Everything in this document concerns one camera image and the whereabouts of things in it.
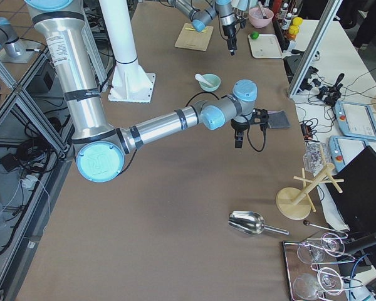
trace white spoon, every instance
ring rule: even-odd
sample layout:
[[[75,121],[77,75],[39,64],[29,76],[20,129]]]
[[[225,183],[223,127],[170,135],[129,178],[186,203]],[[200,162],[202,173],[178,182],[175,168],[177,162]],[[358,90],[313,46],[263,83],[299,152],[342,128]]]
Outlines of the white spoon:
[[[202,75],[196,73],[195,74],[195,79],[198,81],[198,82],[202,82],[202,83],[205,83],[206,85],[208,85],[209,87],[214,87],[214,85],[212,85],[211,83],[209,83]]]

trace computer monitor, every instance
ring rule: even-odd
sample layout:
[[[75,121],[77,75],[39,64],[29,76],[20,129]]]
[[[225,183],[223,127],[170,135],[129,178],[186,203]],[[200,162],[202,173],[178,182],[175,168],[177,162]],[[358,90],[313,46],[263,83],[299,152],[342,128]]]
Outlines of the computer monitor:
[[[376,232],[376,152],[366,146],[357,157],[346,165],[334,178],[344,179],[339,183],[343,193],[338,193],[333,185],[328,190],[350,227],[350,236],[368,235]],[[376,269],[376,245],[365,249]]]

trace white tray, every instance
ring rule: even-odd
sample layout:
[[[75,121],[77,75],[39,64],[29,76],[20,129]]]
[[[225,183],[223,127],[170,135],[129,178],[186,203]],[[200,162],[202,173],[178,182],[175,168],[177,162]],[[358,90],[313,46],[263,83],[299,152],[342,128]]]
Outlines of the white tray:
[[[282,58],[280,45],[274,34],[260,34],[256,40],[248,35],[249,46],[254,58]]]

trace yellow lid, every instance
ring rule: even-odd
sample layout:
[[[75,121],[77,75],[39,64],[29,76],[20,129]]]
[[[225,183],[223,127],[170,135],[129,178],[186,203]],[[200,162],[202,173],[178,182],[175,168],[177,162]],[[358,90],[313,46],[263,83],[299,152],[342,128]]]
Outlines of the yellow lid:
[[[288,28],[288,33],[289,34],[298,34],[300,32],[300,27],[297,26],[297,25],[291,25],[289,28]]]
[[[303,19],[301,17],[295,17],[291,23],[292,25],[299,26],[302,24],[302,22],[303,22]]]

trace green bowl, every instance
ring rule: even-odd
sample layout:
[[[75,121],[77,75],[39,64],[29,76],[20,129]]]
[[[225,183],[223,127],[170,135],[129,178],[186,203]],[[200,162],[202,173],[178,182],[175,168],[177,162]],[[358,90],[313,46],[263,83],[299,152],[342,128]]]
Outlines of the green bowl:
[[[216,91],[220,87],[221,79],[216,74],[203,74],[205,80],[209,83],[213,84],[213,87],[209,87],[205,83],[199,82],[202,90],[206,92],[213,92]]]

